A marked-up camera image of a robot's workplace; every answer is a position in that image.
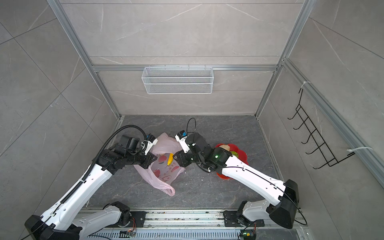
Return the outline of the yellow fake banana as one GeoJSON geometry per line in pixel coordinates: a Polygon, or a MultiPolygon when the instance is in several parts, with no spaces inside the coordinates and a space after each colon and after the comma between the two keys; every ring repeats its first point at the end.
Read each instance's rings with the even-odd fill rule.
{"type": "Polygon", "coordinates": [[[167,165],[170,166],[172,163],[173,163],[173,158],[174,154],[170,153],[169,154],[169,157],[168,157],[168,160],[167,160],[167,165]]]}

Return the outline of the green fake fruit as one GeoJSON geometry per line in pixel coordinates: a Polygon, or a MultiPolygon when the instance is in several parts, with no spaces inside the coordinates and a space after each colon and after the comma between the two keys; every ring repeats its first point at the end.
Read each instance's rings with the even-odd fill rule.
{"type": "Polygon", "coordinates": [[[238,154],[237,152],[235,152],[235,151],[231,151],[231,154],[232,154],[233,156],[239,158],[239,154],[238,154]]]}

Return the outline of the cream fake fruit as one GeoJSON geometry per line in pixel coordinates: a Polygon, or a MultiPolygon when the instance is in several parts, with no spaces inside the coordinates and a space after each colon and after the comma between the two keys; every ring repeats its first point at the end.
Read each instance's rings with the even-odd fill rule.
{"type": "Polygon", "coordinates": [[[231,147],[229,145],[220,145],[220,148],[230,152],[231,151],[231,147]]]}

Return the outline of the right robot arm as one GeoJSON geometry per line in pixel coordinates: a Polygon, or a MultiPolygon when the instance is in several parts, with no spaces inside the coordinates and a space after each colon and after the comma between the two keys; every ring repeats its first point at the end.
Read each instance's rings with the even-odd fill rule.
{"type": "Polygon", "coordinates": [[[181,131],[176,135],[176,141],[182,150],[173,158],[181,167],[196,164],[206,173],[220,172],[264,198],[257,202],[243,201],[233,219],[235,222],[258,226],[261,221],[271,220],[285,229],[293,228],[300,201],[296,182],[284,182],[265,175],[242,162],[227,147],[211,147],[198,133],[181,131]]]}

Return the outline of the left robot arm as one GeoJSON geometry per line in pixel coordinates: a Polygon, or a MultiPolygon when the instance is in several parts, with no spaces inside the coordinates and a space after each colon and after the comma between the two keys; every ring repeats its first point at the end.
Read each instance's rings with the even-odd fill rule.
{"type": "Polygon", "coordinates": [[[102,149],[96,163],[52,207],[40,216],[32,215],[25,222],[34,240],[82,240],[107,226],[134,226],[130,208],[121,202],[107,204],[101,211],[78,217],[93,194],[118,170],[127,165],[148,168],[157,157],[150,153],[158,140],[149,134],[140,148],[139,139],[126,135],[109,149],[102,149]]]}

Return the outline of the red flower-shaped plate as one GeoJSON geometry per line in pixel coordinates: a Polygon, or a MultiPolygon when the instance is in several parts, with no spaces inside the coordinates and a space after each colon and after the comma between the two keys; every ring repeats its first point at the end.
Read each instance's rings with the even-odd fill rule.
{"type": "Polygon", "coordinates": [[[240,150],[238,148],[238,146],[236,146],[234,144],[218,144],[218,145],[216,145],[216,148],[218,148],[218,147],[223,148],[223,149],[231,152],[234,156],[236,156],[243,163],[245,163],[247,165],[249,164],[247,154],[243,150],[240,150]]]}

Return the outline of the aluminium mounting rail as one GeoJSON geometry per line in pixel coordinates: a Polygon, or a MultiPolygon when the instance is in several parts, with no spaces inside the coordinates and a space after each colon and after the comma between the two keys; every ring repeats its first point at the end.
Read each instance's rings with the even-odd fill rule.
{"type": "MultiPolygon", "coordinates": [[[[192,227],[225,227],[223,211],[214,210],[148,210],[142,228],[192,228],[192,227]]],[[[52,223],[58,230],[70,227],[82,228],[80,236],[88,236],[104,228],[121,228],[117,225],[122,211],[109,205],[103,210],[80,211],[71,218],[65,213],[56,214],[52,223]]],[[[123,228],[135,230],[139,227],[123,228]]]]}

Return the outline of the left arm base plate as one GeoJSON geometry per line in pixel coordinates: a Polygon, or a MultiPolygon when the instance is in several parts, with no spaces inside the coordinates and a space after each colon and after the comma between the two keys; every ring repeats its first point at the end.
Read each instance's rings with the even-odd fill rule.
{"type": "Polygon", "coordinates": [[[144,226],[146,214],[147,212],[144,211],[124,212],[117,225],[121,228],[142,228],[144,226]]]}

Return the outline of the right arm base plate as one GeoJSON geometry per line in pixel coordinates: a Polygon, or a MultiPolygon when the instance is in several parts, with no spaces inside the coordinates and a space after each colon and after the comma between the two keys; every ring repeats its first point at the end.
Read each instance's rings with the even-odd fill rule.
{"type": "Polygon", "coordinates": [[[264,220],[256,220],[254,222],[247,220],[237,211],[223,211],[225,227],[264,227],[264,220]]]}

